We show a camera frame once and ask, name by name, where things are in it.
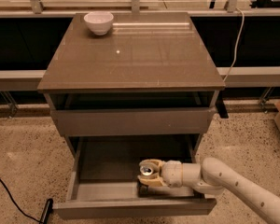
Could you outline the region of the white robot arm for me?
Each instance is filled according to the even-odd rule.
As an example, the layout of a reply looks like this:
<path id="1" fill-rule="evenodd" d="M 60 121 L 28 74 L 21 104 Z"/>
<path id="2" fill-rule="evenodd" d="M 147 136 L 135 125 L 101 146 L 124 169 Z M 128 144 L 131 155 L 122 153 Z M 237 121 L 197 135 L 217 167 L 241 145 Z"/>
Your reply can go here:
<path id="1" fill-rule="evenodd" d="M 280 224 L 280 198 L 216 158 L 205 158 L 202 164 L 143 160 L 139 168 L 138 180 L 145 186 L 190 187 L 211 195 L 227 189 L 268 224 Z"/>

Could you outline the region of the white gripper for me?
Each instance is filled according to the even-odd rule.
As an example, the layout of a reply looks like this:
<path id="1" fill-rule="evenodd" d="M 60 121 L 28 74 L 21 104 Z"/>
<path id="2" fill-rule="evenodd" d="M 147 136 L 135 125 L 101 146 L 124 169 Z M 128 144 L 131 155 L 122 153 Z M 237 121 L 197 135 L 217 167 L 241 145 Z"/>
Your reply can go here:
<path id="1" fill-rule="evenodd" d="M 139 163 L 141 172 L 158 172 L 161 176 L 139 175 L 138 180 L 141 184 L 149 187 L 180 188 L 182 186 L 183 167 L 180 161 L 161 161 L 156 159 L 143 160 Z"/>

